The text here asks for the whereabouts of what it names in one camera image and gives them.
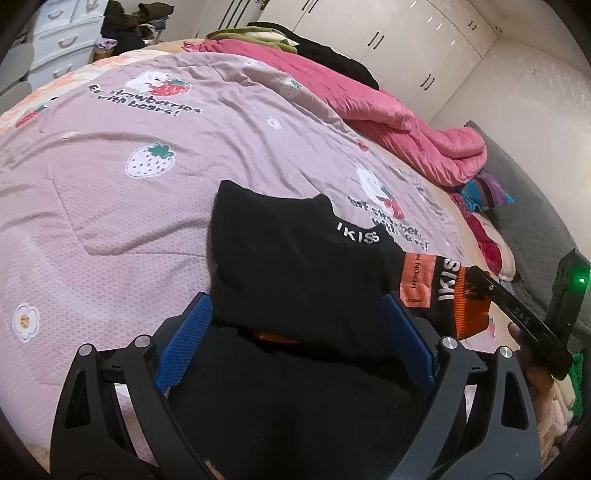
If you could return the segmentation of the striped multicolour cloth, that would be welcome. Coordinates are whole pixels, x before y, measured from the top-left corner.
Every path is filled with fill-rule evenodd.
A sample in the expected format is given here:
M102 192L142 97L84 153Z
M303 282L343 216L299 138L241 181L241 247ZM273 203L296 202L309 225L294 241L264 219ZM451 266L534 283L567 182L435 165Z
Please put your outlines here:
M472 212L487 212L513 204L514 199L502 188L493 175L482 170L460 190L466 207Z

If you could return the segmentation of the lilac strawberry print bedspread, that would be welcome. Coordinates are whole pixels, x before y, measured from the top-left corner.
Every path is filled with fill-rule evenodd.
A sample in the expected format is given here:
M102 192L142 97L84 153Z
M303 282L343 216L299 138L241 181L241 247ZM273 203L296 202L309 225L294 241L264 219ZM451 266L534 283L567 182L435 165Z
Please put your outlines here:
M328 196L407 251L483 265L449 195L300 75L217 53L83 67L1 118L1 408L45 450L77 347L127 343L211 282L219 183Z

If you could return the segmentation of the dark clothes pile on dresser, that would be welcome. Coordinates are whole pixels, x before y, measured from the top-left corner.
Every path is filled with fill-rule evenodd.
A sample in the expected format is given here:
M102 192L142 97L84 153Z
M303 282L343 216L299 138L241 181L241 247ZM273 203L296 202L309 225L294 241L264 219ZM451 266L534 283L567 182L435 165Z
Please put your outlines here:
M108 1L104 10L100 36L95 42L96 55L117 56L143 49L148 40L166 28L174 7L163 2L139 3L131 14L119 1Z

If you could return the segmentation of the pink quilted blanket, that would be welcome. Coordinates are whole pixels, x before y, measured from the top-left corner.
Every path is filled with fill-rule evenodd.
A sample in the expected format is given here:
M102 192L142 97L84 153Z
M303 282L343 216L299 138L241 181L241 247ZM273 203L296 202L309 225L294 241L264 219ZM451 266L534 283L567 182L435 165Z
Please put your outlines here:
M439 186L464 185L486 165L487 146L476 130L470 127L433 129L389 93L370 88L297 54L235 39L186 41L183 49L242 55L289 74L327 103L354 130Z

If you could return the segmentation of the white chest of drawers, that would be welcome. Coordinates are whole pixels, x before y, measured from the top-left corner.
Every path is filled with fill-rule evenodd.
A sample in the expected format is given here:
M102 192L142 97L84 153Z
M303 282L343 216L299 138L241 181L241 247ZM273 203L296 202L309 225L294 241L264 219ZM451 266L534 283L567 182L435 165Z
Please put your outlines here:
M46 1L32 30L34 56L27 73L33 90L91 62L107 6L105 0Z

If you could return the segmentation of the grey quilted floor mat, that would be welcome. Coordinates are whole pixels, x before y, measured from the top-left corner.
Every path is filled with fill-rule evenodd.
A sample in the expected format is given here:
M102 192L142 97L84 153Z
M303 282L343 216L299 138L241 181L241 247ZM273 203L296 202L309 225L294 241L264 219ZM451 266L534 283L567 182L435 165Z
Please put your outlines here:
M552 297L560 259L576 247L552 204L516 161L473 121L488 149L485 170L514 199L486 213L511 249L517 267L516 296L543 317Z

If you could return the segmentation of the green garment on bed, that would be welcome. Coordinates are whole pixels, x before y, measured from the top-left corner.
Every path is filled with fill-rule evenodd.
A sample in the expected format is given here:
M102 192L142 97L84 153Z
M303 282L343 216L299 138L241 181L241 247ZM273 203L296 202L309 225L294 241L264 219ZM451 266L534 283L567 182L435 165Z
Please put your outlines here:
M240 40L267 46L288 53L297 54L297 42L290 40L286 35L273 28L246 26L242 28L217 30L208 33L206 40Z

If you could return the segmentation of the black garment on bed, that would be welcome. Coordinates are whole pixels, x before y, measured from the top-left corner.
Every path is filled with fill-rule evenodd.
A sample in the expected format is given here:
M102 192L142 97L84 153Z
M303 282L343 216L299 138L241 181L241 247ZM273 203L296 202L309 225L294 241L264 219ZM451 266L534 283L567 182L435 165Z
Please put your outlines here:
M300 37L293 31L290 31L290 29L273 22L249 22L249 26L270 28L279 31L286 36L287 39L293 40L297 43L295 49L297 49L298 55L365 84L374 90L380 89L378 81L370 73L370 70L367 67L363 66L362 63L355 59L339 54L329 46Z

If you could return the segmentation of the red patterned cloth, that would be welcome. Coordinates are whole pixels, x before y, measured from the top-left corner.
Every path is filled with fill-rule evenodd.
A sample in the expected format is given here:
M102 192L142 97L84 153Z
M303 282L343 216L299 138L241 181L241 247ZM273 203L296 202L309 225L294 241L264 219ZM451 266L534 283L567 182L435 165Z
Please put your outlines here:
M474 213L466 207L462 196L457 192L452 192L450 193L450 197L459 208L464 220L472 231L488 269L494 275L498 275L502 267L502 256L499 246L489 237Z

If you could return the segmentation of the green cloth on floor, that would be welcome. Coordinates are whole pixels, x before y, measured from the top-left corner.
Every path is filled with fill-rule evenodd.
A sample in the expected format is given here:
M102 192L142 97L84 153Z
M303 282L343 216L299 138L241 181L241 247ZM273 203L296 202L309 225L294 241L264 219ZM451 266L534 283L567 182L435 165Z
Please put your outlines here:
M583 354L575 353L573 363L569 370L569 377L575 394L575 401L572 411L575 417L580 417L583 413L582 381L583 381Z

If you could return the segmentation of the white built-in wardrobe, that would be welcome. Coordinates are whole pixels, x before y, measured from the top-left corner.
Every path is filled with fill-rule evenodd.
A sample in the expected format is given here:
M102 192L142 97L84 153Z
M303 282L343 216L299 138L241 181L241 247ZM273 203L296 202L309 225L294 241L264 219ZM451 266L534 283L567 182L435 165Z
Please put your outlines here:
M497 40L468 1L270 1L259 20L359 61L425 122Z

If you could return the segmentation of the black sweatshirt with orange cuffs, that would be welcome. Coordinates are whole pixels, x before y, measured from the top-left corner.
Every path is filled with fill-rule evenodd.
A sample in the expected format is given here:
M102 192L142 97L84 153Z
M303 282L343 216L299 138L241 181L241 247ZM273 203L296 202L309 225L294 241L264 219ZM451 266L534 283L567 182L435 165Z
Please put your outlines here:
M169 402L226 479L383 479L427 396L410 381L389 293L442 336L489 324L471 269L407 253L329 198L219 185L211 218L213 319Z

